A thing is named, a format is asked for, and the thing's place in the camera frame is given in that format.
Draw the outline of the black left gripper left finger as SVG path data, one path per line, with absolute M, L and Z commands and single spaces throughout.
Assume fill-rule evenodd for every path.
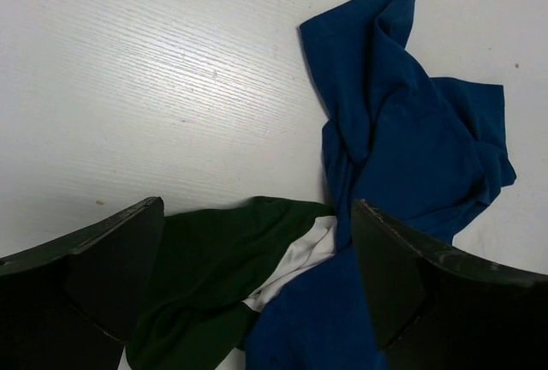
M 146 198 L 1 259 L 3 369 L 116 369 L 131 340 L 164 227 Z

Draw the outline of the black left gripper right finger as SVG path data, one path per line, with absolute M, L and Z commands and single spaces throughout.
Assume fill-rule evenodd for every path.
M 546 368 L 546 275 L 464 252 L 364 200 L 351 222 L 388 368 Z

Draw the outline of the white green raglan t-shirt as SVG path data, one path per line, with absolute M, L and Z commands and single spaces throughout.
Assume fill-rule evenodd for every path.
M 316 202 L 254 197 L 164 220 L 133 369 L 214 369 L 282 288 L 335 253 L 337 220 Z

